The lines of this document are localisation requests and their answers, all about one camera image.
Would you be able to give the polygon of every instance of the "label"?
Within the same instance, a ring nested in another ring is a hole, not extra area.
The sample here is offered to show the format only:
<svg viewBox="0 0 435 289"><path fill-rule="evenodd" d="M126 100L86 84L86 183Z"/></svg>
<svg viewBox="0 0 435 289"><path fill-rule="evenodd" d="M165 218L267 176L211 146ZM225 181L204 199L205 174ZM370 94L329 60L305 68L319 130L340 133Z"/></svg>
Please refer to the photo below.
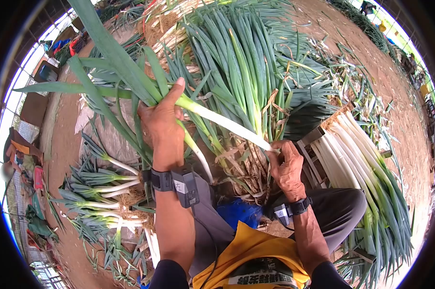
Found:
<svg viewBox="0 0 435 289"><path fill-rule="evenodd" d="M282 218L282 217L288 217L288 213L286 212L286 209L283 208L281 210L275 211L275 214L277 215L277 217Z"/></svg>
<svg viewBox="0 0 435 289"><path fill-rule="evenodd" d="M186 192L186 184L180 181L173 180L174 188L177 193L185 194Z"/></svg>

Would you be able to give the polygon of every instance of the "green cloth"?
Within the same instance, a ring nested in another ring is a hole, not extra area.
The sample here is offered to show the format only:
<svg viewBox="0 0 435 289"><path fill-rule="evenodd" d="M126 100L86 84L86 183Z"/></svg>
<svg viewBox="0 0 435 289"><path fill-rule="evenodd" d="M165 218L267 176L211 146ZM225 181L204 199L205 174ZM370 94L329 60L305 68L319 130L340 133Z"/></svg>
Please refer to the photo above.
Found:
<svg viewBox="0 0 435 289"><path fill-rule="evenodd" d="M25 212L25 219L28 221L28 229L41 236L51 237L55 242L59 242L59 237L47 226L46 221L41 220L37 215L35 208L28 205Z"/></svg>

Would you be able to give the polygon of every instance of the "knee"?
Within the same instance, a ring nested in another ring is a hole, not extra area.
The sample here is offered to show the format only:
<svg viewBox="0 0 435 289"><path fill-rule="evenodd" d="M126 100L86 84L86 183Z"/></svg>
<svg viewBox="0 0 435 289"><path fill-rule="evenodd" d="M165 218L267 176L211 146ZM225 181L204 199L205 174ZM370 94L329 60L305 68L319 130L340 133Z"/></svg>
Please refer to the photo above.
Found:
<svg viewBox="0 0 435 289"><path fill-rule="evenodd" d="M362 189L350 189L348 191L348 200L353 215L360 216L361 218L367 208L367 199L365 198L364 191Z"/></svg>

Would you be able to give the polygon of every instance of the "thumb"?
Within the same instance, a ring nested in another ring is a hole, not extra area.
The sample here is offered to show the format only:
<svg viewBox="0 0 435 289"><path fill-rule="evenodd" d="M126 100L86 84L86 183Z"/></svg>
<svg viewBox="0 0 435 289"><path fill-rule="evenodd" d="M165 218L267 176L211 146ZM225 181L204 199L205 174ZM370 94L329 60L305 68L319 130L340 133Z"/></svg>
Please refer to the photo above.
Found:
<svg viewBox="0 0 435 289"><path fill-rule="evenodd" d="M174 104L180 98L184 92L186 82L184 78L179 77L173 87L169 90L169 93L163 98L159 105L174 108Z"/></svg>

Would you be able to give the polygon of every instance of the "orange cloth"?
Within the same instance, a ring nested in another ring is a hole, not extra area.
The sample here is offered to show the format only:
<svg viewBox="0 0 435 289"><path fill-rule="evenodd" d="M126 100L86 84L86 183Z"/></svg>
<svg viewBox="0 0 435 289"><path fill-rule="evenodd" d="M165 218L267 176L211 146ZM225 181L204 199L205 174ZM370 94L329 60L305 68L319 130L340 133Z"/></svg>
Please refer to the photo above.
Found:
<svg viewBox="0 0 435 289"><path fill-rule="evenodd" d="M14 145L14 147L15 147L19 152L24 153L24 154L30 154L30 148L29 148L29 147L26 147L26 146L23 146L23 145L21 145L21 144L18 144L18 143L16 143L16 142L14 142L13 140L11 140L11 143Z"/></svg>
<svg viewBox="0 0 435 289"><path fill-rule="evenodd" d="M309 275L307 275L299 259L294 240L276 237L250 228L245 223L238 222L235 238L217 259L216 269L206 282L205 289L221 286L224 289L237 287L242 289L290 288L270 283L237 285L233 278L227 278L243 263L260 257L274 257L285 263L293 272L291 280L295 281L300 289L303 289L304 283L309 280ZM194 289L200 288L213 269L213 265L214 263L193 278Z"/></svg>

